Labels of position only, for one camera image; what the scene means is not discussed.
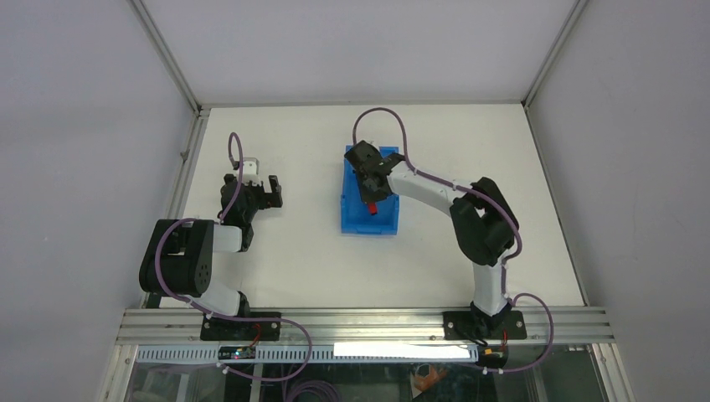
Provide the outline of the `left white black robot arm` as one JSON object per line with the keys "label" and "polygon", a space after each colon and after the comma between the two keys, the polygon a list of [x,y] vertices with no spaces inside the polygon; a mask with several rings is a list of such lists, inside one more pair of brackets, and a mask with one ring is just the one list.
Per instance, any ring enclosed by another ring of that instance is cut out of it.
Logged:
{"label": "left white black robot arm", "polygon": [[212,219],[159,219],[139,269],[141,289],[159,296],[174,296],[215,317],[220,330],[232,340],[246,338],[252,328],[250,305],[242,291],[214,278],[217,253],[242,253],[254,238],[257,212],[283,206],[276,175],[265,184],[249,175],[241,185],[228,173],[220,189],[220,203],[228,212],[222,223]]}

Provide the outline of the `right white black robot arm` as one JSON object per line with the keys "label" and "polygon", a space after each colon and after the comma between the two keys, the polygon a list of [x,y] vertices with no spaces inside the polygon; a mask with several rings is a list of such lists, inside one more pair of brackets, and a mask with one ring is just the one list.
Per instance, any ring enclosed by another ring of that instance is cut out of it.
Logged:
{"label": "right white black robot arm", "polygon": [[519,254],[521,241],[519,223],[496,183],[483,177],[464,187],[416,168],[403,154],[384,156],[365,141],[347,149],[344,158],[363,203],[398,195],[451,219],[459,249],[473,268],[473,330],[484,339],[502,332],[512,309],[506,289],[507,261]]}

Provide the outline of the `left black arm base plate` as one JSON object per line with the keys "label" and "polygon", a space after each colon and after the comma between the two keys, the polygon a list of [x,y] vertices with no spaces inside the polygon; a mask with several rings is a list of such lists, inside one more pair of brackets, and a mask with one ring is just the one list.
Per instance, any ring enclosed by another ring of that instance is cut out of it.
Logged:
{"label": "left black arm base plate", "polygon": [[255,322],[203,317],[199,339],[220,342],[252,342],[255,339],[271,342],[280,339],[280,323],[275,320],[281,318],[280,312],[251,312],[250,318],[254,318]]}

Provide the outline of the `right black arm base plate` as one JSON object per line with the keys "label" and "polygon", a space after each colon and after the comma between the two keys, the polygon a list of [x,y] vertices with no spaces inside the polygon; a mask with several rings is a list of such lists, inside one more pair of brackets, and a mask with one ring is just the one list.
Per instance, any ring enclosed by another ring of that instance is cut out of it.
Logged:
{"label": "right black arm base plate", "polygon": [[477,316],[469,311],[445,311],[442,313],[445,340],[501,341],[527,338],[523,314],[509,311],[490,318]]}

